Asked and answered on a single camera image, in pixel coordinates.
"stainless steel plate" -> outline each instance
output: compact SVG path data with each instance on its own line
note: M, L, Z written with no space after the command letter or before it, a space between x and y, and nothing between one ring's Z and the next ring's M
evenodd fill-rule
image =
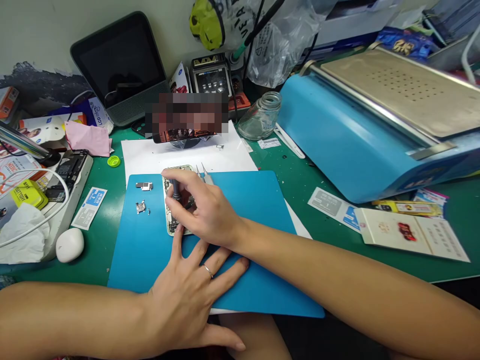
M365 51L321 69L436 137L480 127L480 90L387 50Z

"wall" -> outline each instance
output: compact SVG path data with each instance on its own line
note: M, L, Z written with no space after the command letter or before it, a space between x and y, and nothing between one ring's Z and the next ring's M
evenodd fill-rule
M77 72L70 46L140 10L150 22L165 72L205 53L189 29L193 0L4 0L0 8L0 75L27 61L49 72Z
M192 58L207 53L189 29L193 3L194 0L2 0L0 88L17 87L23 107L32 115L68 103L88 89L83 77L72 76L79 72L70 57L70 46L136 10L148 17L170 78L180 61L188 65ZM420 3L431 6L436 0L405 0L402 8L418 7Z

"glass jar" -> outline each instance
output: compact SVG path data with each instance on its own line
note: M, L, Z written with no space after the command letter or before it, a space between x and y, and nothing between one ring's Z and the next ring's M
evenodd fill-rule
M238 132L249 140L268 137L275 128L279 117L282 95L276 91L263 94L238 123Z

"green bottle cap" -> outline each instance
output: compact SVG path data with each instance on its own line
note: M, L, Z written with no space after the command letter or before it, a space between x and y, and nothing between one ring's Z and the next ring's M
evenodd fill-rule
M118 156L114 155L114 156L110 156L106 161L106 163L110 165L112 168L116 168L118 165L120 165L121 161Z

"tissue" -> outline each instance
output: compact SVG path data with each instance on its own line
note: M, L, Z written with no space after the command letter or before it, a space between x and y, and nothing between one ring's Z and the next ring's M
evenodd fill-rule
M20 235L45 220L36 207L22 203L0 232L0 244ZM38 263L45 256L45 239L49 236L50 226L46 222L30 234L0 247L0 264Z

